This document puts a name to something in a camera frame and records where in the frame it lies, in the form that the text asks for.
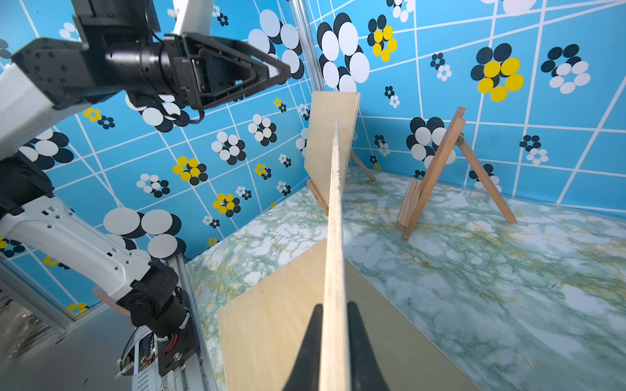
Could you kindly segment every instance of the green marble surface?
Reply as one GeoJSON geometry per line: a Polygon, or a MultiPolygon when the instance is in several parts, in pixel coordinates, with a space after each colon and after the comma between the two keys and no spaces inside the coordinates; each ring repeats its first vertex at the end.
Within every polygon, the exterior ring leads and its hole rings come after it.
{"type": "MultiPolygon", "coordinates": [[[[438,185],[408,241],[409,178],[352,168],[348,260],[482,390],[626,390],[626,221],[438,185]]],[[[217,310],[326,237],[307,188],[187,264],[220,391],[217,310]]]]}

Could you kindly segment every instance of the wooden stand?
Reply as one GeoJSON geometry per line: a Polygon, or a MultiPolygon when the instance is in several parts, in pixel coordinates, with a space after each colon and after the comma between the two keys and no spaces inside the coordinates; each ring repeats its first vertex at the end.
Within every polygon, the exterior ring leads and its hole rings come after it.
{"type": "Polygon", "coordinates": [[[443,136],[441,144],[439,145],[433,161],[426,171],[426,176],[421,183],[415,178],[412,178],[409,183],[409,188],[406,192],[406,196],[404,197],[404,202],[402,203],[400,213],[398,214],[398,220],[396,222],[396,227],[404,231],[402,235],[403,240],[408,240],[411,236],[411,233],[413,232],[415,225],[418,223],[419,217],[422,215],[424,207],[428,202],[428,198],[433,192],[434,186],[439,180],[443,167],[445,166],[446,161],[448,160],[450,153],[452,153],[452,149],[455,145],[459,146],[461,152],[463,152],[465,158],[468,160],[478,175],[478,178],[487,189],[487,192],[506,218],[506,221],[509,224],[516,222],[513,212],[509,209],[508,205],[502,198],[502,195],[498,192],[496,186],[489,178],[489,174],[487,174],[483,165],[480,164],[480,161],[476,155],[474,155],[474,151],[472,151],[471,147],[465,142],[463,133],[461,133],[463,127],[465,126],[465,120],[463,119],[464,114],[464,108],[459,107],[456,110],[456,113],[450,122],[450,126],[448,127],[448,130],[446,130],[446,134],[443,136]]]}

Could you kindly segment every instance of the patterned wallpaper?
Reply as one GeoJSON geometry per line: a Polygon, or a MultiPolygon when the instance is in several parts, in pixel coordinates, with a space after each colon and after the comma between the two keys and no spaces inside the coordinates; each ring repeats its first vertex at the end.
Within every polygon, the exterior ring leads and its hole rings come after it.
{"type": "MultiPolygon", "coordinates": [[[[155,0],[162,32],[172,2],[155,0]]],[[[0,73],[12,52],[41,36],[79,40],[70,0],[0,4],[0,73]]],[[[47,129],[20,150],[55,193],[121,246],[169,259],[214,246],[305,186],[311,86],[287,1],[216,1],[211,33],[254,43],[290,65],[292,77],[255,96],[197,112],[160,96],[167,113],[135,107],[124,92],[47,129]]],[[[40,251],[0,238],[0,251],[69,311],[98,300],[95,284],[40,251]]]]}
{"type": "MultiPolygon", "coordinates": [[[[624,0],[307,3],[327,89],[362,93],[363,162],[422,178],[462,106],[504,195],[626,217],[624,0]]],[[[484,188],[458,147],[447,163],[484,188]]]]}

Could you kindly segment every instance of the wooden board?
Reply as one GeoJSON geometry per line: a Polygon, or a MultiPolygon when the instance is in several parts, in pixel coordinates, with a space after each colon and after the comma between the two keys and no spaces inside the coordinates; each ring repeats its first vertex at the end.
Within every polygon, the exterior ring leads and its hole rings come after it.
{"type": "MultiPolygon", "coordinates": [[[[322,240],[218,311],[228,391],[282,390],[323,300],[325,259],[322,240]]],[[[390,390],[479,391],[349,263],[345,272],[390,390]]]]}
{"type": "Polygon", "coordinates": [[[343,190],[360,100],[360,93],[313,91],[304,169],[327,205],[331,188],[331,151],[335,120],[339,121],[339,169],[343,190]]]}

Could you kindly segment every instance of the polka dot cluster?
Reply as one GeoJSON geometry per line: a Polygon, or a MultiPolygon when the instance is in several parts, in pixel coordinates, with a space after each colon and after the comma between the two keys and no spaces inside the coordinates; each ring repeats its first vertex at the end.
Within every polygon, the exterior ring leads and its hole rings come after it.
{"type": "MultiPolygon", "coordinates": [[[[428,166],[433,161],[434,153],[439,148],[441,140],[443,140],[443,136],[446,134],[443,121],[441,118],[432,117],[428,122],[425,122],[422,118],[415,117],[411,120],[409,127],[412,134],[406,138],[406,146],[411,150],[411,156],[415,160],[423,161],[424,166],[428,169],[428,166]]],[[[454,163],[455,159],[456,152],[452,150],[446,164],[454,163]]]]}
{"type": "Polygon", "coordinates": [[[19,147],[19,151],[42,170],[48,170],[56,163],[69,163],[74,154],[67,148],[69,139],[61,132],[47,129],[31,141],[19,147]]]}
{"type": "Polygon", "coordinates": [[[369,28],[367,44],[372,46],[374,55],[386,63],[391,58],[391,53],[398,48],[398,42],[393,38],[393,28],[387,25],[385,15],[379,15],[378,19],[370,19],[367,28],[369,28]]]}
{"type": "Polygon", "coordinates": [[[144,193],[152,194],[156,198],[161,198],[164,194],[170,194],[170,188],[167,187],[169,184],[166,180],[159,180],[158,175],[148,174],[141,174],[136,183],[137,187],[142,189],[144,193]]]}
{"type": "Polygon", "coordinates": [[[245,160],[245,143],[237,135],[227,135],[226,132],[217,133],[217,141],[211,144],[213,152],[220,155],[220,159],[234,166],[237,160],[245,160]]]}
{"type": "Polygon", "coordinates": [[[369,61],[359,46],[359,34],[345,13],[337,14],[333,26],[322,22],[317,28],[317,44],[322,50],[319,66],[324,82],[330,88],[356,92],[356,83],[365,83],[369,76],[369,61]],[[339,66],[339,50],[346,66],[339,66]]]}
{"type": "Polygon", "coordinates": [[[252,122],[248,124],[248,131],[262,146],[275,143],[277,140],[276,124],[273,124],[268,117],[261,118],[259,114],[254,114],[252,117],[252,122]]]}
{"type": "Polygon", "coordinates": [[[165,210],[151,210],[145,215],[129,208],[115,208],[105,216],[107,236],[133,255],[155,260],[169,260],[187,249],[185,242],[175,237],[181,227],[180,219],[165,210]],[[148,251],[139,250],[132,239],[154,235],[148,242],[148,251]]]}
{"type": "MultiPolygon", "coordinates": [[[[299,57],[302,54],[302,46],[300,45],[300,38],[295,27],[289,23],[282,24],[278,16],[269,9],[261,11],[259,23],[261,29],[253,29],[248,34],[248,43],[263,53],[269,54],[289,65],[291,77],[301,79],[304,75],[304,63],[299,57]],[[274,45],[280,44],[284,44],[287,50],[279,58],[274,45]]],[[[270,77],[278,74],[278,70],[275,67],[267,63],[265,65],[269,68],[270,77]]]]}
{"type": "Polygon", "coordinates": [[[478,91],[491,93],[491,100],[502,102],[509,92],[519,91],[524,86],[524,77],[518,73],[520,60],[511,57],[513,48],[508,43],[499,44],[495,50],[482,48],[476,53],[478,65],[472,68],[471,78],[479,81],[478,91]],[[505,78],[504,86],[499,86],[500,79],[505,78]]]}
{"type": "Polygon", "coordinates": [[[197,159],[187,159],[181,156],[178,158],[177,163],[178,164],[172,168],[172,171],[174,171],[176,175],[180,175],[180,179],[183,181],[189,182],[191,185],[195,186],[208,179],[208,175],[205,172],[207,166],[201,164],[197,159]]]}
{"type": "Polygon", "coordinates": [[[552,79],[550,79],[550,87],[558,88],[561,94],[571,94],[577,86],[584,86],[591,81],[591,75],[587,70],[589,69],[589,63],[583,61],[582,58],[577,56],[579,47],[576,44],[571,44],[565,49],[555,47],[548,52],[548,61],[541,64],[541,71],[544,73],[551,73],[552,79]],[[556,60],[561,58],[567,58],[567,60],[557,66],[556,60]],[[565,81],[565,77],[569,74],[575,74],[573,81],[565,81]]]}

